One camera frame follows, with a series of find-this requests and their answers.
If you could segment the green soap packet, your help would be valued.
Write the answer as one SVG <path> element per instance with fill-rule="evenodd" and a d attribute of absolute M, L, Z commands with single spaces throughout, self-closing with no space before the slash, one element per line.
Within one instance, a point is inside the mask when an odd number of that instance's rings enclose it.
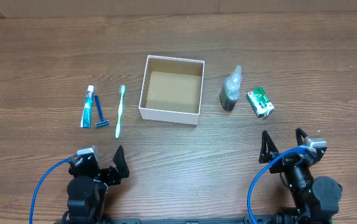
<path fill-rule="evenodd" d="M 251 105 L 253 106 L 257 116 L 266 118 L 274 110 L 274 105 L 267 97 L 263 87 L 260 86 L 254 90 L 247 92 L 246 96 Z"/>

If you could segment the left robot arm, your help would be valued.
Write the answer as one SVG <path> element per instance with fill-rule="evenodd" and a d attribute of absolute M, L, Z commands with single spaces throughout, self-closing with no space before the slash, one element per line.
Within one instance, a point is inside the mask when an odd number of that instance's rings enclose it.
<path fill-rule="evenodd" d="M 115 166 L 101 169 L 94 146 L 78 150 L 68 163 L 73 179 L 67 185 L 68 210 L 62 223 L 112 223 L 104 205 L 109 187 L 129 177 L 123 147 L 119 146 L 113 157 Z"/>

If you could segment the white cardboard box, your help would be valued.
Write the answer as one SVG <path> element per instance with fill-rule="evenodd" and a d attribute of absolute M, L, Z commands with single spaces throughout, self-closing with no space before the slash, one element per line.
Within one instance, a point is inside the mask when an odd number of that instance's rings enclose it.
<path fill-rule="evenodd" d="M 205 62 L 149 55 L 139 100 L 142 119 L 196 126 Z"/>

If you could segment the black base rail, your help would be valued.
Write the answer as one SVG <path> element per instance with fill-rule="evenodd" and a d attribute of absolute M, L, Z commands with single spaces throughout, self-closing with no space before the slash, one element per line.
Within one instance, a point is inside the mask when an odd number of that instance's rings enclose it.
<path fill-rule="evenodd" d="M 289 214 L 274 214 L 274 215 L 255 215 L 256 223 L 274 224 L 274 223 L 312 223 L 309 218 L 302 217 L 301 220 L 297 216 Z M 138 218 L 130 219 L 111 219 L 107 218 L 100 221 L 91 221 L 96 224 L 252 224 L 253 220 L 249 215 L 243 218 L 201 218 L 201 219 L 163 219 L 163 220 L 140 220 Z"/>

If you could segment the clear bottle dark liquid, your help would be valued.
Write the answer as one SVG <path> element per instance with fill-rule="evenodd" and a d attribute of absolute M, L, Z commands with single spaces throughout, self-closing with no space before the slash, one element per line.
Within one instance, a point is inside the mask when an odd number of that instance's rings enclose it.
<path fill-rule="evenodd" d="M 242 81 L 242 66 L 237 65 L 232 74 L 225 78 L 220 91 L 220 103 L 225 111 L 233 111 L 240 97 Z"/>

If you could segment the teal toothpaste tube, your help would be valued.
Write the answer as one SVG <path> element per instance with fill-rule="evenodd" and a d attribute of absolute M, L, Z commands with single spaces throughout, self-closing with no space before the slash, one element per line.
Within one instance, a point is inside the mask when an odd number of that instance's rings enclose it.
<path fill-rule="evenodd" d="M 81 128 L 91 128 L 91 112 L 93 107 L 94 86 L 89 85 L 86 91 L 85 104 L 81 117 Z"/>

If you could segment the blue disposable razor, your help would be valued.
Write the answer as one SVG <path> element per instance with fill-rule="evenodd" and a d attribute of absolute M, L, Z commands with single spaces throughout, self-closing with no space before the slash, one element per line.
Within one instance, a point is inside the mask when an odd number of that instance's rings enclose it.
<path fill-rule="evenodd" d="M 97 128 L 101 128 L 101 127 L 104 127 L 104 126 L 108 126 L 109 125 L 109 120 L 105 120 L 104 117 L 103 117 L 103 112 L 102 112 L 102 109 L 101 109 L 100 100 L 99 100 L 99 97 L 97 95 L 95 95 L 95 103 L 96 103 L 96 107 L 97 107 L 97 111 L 98 111 L 98 116 L 99 116 L 99 119 L 100 119 L 100 122 L 96 123 L 96 127 Z"/>

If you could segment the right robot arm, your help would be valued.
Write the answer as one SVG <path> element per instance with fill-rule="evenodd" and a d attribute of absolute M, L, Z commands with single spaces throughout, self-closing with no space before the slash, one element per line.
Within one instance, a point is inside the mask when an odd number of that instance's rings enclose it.
<path fill-rule="evenodd" d="M 321 160 L 327 150 L 324 138 L 311 138 L 302 129 L 295 130 L 298 146 L 305 152 L 284 156 L 276 163 L 279 151 L 267 131 L 262 132 L 259 163 L 270 164 L 269 172 L 278 173 L 290 190 L 294 207 L 281 207 L 273 215 L 266 215 L 267 223 L 331 223 L 339 212 L 342 186 L 330 177 L 314 178 L 310 167 Z"/>

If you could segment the green white toothbrush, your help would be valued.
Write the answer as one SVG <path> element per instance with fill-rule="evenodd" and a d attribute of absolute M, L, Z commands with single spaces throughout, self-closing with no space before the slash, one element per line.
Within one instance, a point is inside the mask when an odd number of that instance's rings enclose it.
<path fill-rule="evenodd" d="M 121 85 L 119 89 L 120 101 L 118 106 L 118 118 L 115 130 L 115 138 L 118 139 L 121 133 L 121 118 L 123 115 L 123 104 L 124 104 L 124 95 L 126 93 L 126 86 Z"/>

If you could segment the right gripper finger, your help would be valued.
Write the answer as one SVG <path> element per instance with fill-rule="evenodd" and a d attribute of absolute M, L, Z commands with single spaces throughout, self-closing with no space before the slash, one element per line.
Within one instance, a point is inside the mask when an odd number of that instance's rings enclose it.
<path fill-rule="evenodd" d="M 268 134 L 267 131 L 262 132 L 262 144 L 261 151 L 259 155 L 259 163 L 267 163 L 274 160 L 279 155 L 279 151 L 277 150 L 272 138 Z"/>
<path fill-rule="evenodd" d="M 308 135 L 301 128 L 297 128 L 295 130 L 295 134 L 296 134 L 297 145 L 301 146 L 304 143 L 305 138 L 308 137 Z"/>

